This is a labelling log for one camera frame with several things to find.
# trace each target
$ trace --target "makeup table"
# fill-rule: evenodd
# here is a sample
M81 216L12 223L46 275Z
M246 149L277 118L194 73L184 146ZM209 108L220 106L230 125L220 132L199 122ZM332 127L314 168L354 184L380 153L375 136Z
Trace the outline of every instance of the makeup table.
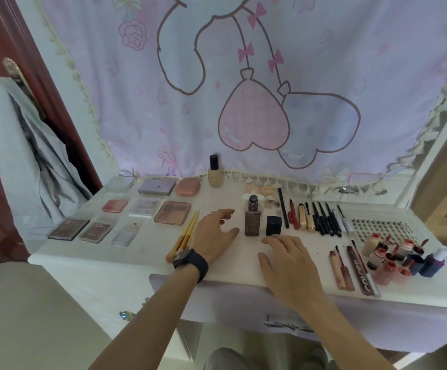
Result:
M114 338L126 325L119 312L137 312L164 283L173 267L165 262L180 235L183 226L157 224L151 218L129 215L129 209L140 197L135 182L127 194L107 192L102 189L80 213L92 220L108 216L116 221L115 228L99 244L81 241L77 236L71 242L47 240L34 253L29 262L42 265L58 283L85 309L85 311ZM227 252L213 265L206 279L200 283L183 313L182 319L192 322L224 323L246 330L260 332L288 332L292 335L318 340L313 330L293 311L285 308L265 287L258 252L271 257L268 245L259 240L265 234L266 217L261 217L259 237L244 235L244 207L242 194L245 183L226 180L220 188L211 188L203 180L201 191L191 198L178 197L174 192L164 200L190 202L191 212L200 210L200 218L220 208L233 208L235 213L222 229L239 227L240 234ZM286 208L293 199L295 208L305 203L307 197L283 190ZM104 213L102 206L109 199L129 199L120 214ZM410 210L389 205L340 203L349 219L397 221L408 227L417 242L425 238L425 255L434 252L441 243ZM140 225L140 231L127 248L111 242L126 224ZM282 234L299 236L319 270L322 285L329 298L343 314L375 347L409 352L412 356L432 352L447 343L447 259L446 265L433 277L416 275L407 286L391 283L379 286L381 298L362 294L354 268L347 256L346 246L351 237L319 232L294 230L293 226ZM363 243L356 237L359 249ZM338 246L349 267L356 290L347 292L336 286L329 252ZM166 355L188 359L190 348L180 330L172 337Z

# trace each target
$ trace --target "left hand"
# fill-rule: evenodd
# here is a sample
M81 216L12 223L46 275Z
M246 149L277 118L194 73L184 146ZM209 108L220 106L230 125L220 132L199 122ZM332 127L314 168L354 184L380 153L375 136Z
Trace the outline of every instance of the left hand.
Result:
M225 219L230 219L233 209L220 209L203 217L194 232L192 248L201 255L208 264L216 261L230 246L230 243L239 234L238 228L222 232L220 225Z

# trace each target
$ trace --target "floor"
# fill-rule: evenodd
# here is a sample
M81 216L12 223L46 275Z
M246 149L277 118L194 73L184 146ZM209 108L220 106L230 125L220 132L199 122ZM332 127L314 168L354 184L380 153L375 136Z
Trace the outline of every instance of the floor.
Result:
M289 368L300 365L310 342L275 338L226 326L204 325L195 362L163 359L159 370L200 370L216 348L230 347L262 370L277 370L269 350L286 339ZM108 336L42 267L0 264L0 369L85 370L109 343ZM407 370L447 370L447 347L428 354Z

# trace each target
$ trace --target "lip tint bottle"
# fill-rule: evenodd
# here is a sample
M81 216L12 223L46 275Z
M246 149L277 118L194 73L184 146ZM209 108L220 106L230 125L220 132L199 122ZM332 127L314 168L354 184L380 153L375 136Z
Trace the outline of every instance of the lip tint bottle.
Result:
M425 258L425 263L419 274L432 278L445 264L444 259L447 257L447 247L441 247Z

